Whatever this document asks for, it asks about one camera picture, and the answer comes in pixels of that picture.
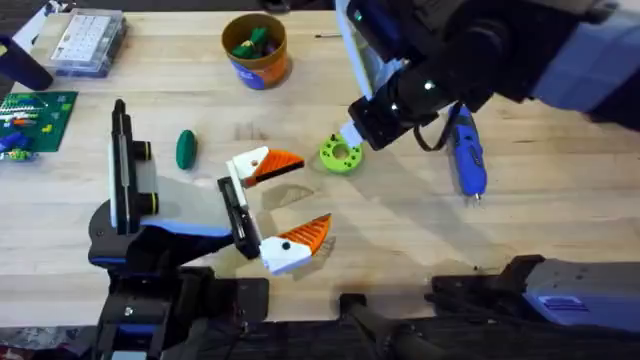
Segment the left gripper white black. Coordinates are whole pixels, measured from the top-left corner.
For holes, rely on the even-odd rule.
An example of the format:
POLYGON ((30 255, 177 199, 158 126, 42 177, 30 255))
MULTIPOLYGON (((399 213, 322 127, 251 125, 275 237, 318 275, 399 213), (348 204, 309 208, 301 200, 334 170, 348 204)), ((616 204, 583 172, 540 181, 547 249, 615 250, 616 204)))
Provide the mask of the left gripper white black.
MULTIPOLYGON (((301 156, 267 146, 227 162, 231 177, 243 188, 304 165, 301 156)), ((112 273, 165 273, 233 245, 249 260, 260 254, 272 275, 309 263, 329 233, 331 214, 260 242, 231 177, 202 188, 158 176, 151 161, 129 166, 112 160, 109 199, 89 223, 89 262, 112 273)))

